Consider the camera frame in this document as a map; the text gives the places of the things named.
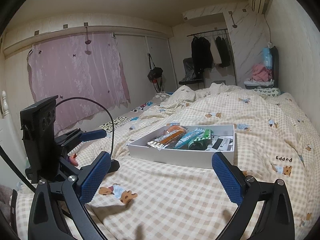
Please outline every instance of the curtain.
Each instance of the curtain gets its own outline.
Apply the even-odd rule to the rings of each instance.
[[[86,97],[106,108],[130,102],[116,39],[111,33],[70,35],[33,45],[28,55],[29,82],[35,101],[59,95],[57,102]],[[84,100],[56,109],[55,134],[102,109]]]

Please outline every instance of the white box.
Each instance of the white box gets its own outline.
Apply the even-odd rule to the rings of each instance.
[[[146,146],[148,141],[159,137],[161,133],[170,126],[163,126],[140,139],[128,144],[130,156],[134,158],[145,159],[148,161],[174,164],[179,166],[196,167],[212,169],[213,151],[193,151],[179,149],[162,149],[161,151]],[[221,151],[228,161],[233,165],[234,152],[237,147],[235,129],[233,125],[195,125],[186,126],[190,131],[201,127],[203,129],[211,129],[213,135],[228,136],[233,139],[232,147],[229,151]]]

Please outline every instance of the black coat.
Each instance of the black coat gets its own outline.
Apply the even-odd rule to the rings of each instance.
[[[210,42],[204,37],[194,37],[191,42],[191,52],[195,74],[201,76],[205,68],[212,68],[213,57]]]
[[[220,38],[219,36],[216,38],[217,49],[221,58],[220,67],[230,66],[230,55],[227,47],[227,43],[224,38]]]

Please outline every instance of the bedspread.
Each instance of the bedspread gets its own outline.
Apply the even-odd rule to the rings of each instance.
[[[212,84],[193,91],[180,87],[169,99],[115,131],[113,158],[120,169],[108,174],[86,204],[94,220],[115,239],[215,239],[237,205],[210,169],[155,163],[130,157],[127,144],[169,122],[181,125],[234,124],[234,164],[259,181],[285,181],[294,214],[295,238],[303,239],[320,215],[320,137],[292,96],[264,99],[257,92]],[[79,166],[110,151],[103,138],[78,153]],[[26,239],[32,194],[19,192],[17,228]],[[258,219],[258,203],[243,235]],[[80,239],[75,226],[72,232]]]

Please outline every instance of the metal screw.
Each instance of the metal screw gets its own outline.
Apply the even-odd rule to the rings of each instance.
[[[45,179],[39,180],[39,185],[43,185],[45,183]]]
[[[77,179],[76,175],[71,175],[68,177],[68,181],[75,181]]]
[[[254,177],[253,177],[253,176],[247,176],[247,177],[246,177],[246,180],[247,180],[248,182],[254,182]]]
[[[277,183],[280,185],[280,186],[283,186],[284,185],[284,181],[282,179],[277,179]]]

